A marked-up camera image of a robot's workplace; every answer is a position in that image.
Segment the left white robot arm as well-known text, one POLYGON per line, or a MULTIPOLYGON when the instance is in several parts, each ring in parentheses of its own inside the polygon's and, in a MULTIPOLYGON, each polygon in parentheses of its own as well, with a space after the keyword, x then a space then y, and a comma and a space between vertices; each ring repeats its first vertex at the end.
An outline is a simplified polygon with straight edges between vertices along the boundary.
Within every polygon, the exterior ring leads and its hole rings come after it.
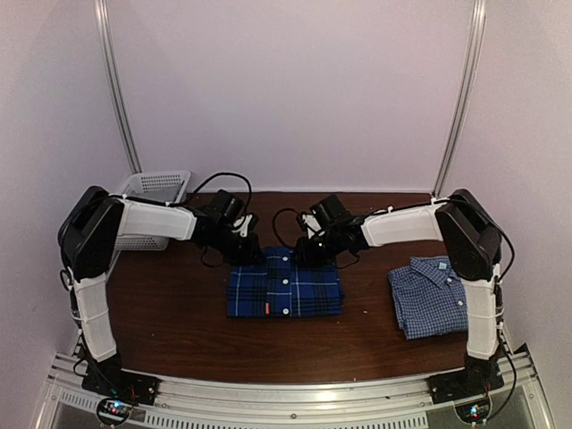
POLYGON ((57 242, 63 262, 61 279, 83 335, 90 374, 110 397, 129 387, 112 332, 106 284, 115 244, 122 236, 157 236, 190 241, 218 251, 229 265, 260 265, 265 254, 252 231, 257 217, 225 190, 202 207, 111 194, 91 186, 66 217, 57 242))

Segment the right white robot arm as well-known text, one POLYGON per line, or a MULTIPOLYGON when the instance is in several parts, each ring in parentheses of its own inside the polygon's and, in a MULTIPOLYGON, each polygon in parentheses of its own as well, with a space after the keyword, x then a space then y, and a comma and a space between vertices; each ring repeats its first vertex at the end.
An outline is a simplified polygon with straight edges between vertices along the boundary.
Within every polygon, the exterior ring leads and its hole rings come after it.
POLYGON ((501 264, 501 247, 509 238, 469 190, 366 214, 352 214, 331 194, 302 215, 300 224, 307 234, 298 238, 293 258, 303 266, 394 243, 442 242, 466 294, 467 351, 464 368, 457 373, 458 387, 474 395, 495 384, 504 309, 501 283, 509 270, 501 264))

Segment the dark blue plaid shirt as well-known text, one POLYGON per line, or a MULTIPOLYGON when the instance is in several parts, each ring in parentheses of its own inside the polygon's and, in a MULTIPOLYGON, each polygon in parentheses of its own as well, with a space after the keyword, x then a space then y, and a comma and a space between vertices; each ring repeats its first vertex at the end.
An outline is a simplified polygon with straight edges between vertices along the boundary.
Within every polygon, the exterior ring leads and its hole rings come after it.
POLYGON ((304 267, 283 247, 263 250, 261 265, 238 265, 226 287, 230 318, 309 318, 342 313, 344 292, 333 263, 304 267))

